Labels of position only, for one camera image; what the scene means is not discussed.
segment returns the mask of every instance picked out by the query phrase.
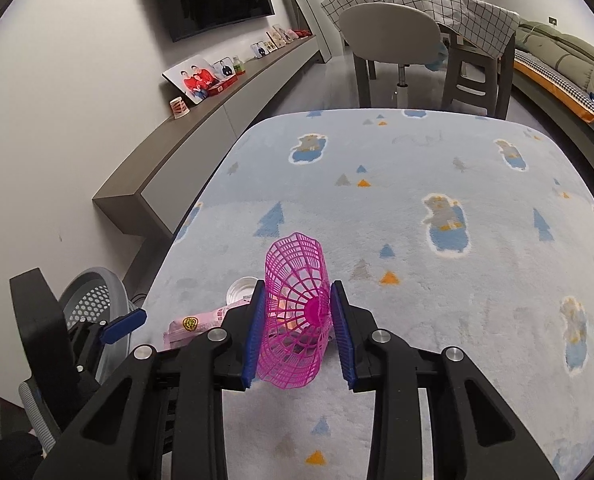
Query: person in red shirt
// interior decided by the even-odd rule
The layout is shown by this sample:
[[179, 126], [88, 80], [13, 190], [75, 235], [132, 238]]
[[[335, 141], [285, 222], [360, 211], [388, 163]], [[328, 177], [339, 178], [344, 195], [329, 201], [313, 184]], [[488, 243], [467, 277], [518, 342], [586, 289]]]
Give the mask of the person in red shirt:
[[184, 78], [184, 86], [188, 88], [193, 97], [200, 100], [208, 97], [208, 92], [203, 88], [203, 81], [195, 75], [189, 75], [185, 70], [181, 71], [181, 76]]
[[206, 70], [205, 68], [199, 68], [196, 65], [191, 67], [195, 74], [199, 76], [199, 78], [206, 84], [206, 87], [212, 86], [217, 83], [217, 78], [211, 74], [210, 70]]

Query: pink wrapper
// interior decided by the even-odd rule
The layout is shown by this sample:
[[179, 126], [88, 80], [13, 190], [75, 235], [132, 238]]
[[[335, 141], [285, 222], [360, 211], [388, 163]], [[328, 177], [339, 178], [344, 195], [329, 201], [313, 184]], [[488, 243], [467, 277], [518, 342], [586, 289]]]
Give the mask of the pink wrapper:
[[229, 305], [220, 307], [212, 312], [204, 314], [195, 314], [176, 319], [168, 325], [168, 330], [164, 332], [164, 349], [170, 350], [186, 346], [189, 341], [198, 335], [209, 331], [212, 328], [221, 326], [223, 318], [231, 308], [250, 303], [250, 299], [237, 301]]

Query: white lid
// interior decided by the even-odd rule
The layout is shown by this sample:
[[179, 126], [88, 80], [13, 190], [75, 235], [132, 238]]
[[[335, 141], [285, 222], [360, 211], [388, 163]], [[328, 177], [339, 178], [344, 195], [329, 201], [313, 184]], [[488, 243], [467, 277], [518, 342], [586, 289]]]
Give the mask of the white lid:
[[253, 276], [244, 276], [238, 279], [228, 288], [226, 292], [226, 305], [241, 300], [250, 300], [257, 285], [257, 278]]

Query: magenta plastic basket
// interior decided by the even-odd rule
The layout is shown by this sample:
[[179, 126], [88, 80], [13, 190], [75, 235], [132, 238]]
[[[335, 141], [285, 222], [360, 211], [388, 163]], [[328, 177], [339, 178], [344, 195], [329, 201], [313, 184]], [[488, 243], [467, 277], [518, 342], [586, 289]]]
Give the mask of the magenta plastic basket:
[[330, 282], [321, 245], [301, 233], [266, 254], [266, 324], [257, 376], [284, 390], [317, 375], [331, 326]]

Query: silver screw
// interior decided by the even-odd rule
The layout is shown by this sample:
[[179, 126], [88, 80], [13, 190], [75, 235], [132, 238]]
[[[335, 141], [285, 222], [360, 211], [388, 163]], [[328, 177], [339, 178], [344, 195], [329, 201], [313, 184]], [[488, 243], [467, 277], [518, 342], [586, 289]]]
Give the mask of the silver screw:
[[451, 346], [450, 348], [446, 349], [446, 357], [448, 357], [448, 359], [451, 361], [458, 363], [463, 359], [463, 352], [456, 346]]
[[208, 333], [208, 339], [215, 342], [223, 341], [224, 339], [226, 339], [227, 336], [228, 332], [226, 332], [226, 330], [222, 328], [213, 328]]
[[133, 352], [135, 359], [148, 359], [152, 355], [152, 348], [148, 345], [138, 346]]
[[391, 340], [391, 334], [387, 330], [375, 330], [371, 337], [375, 343], [387, 343]]

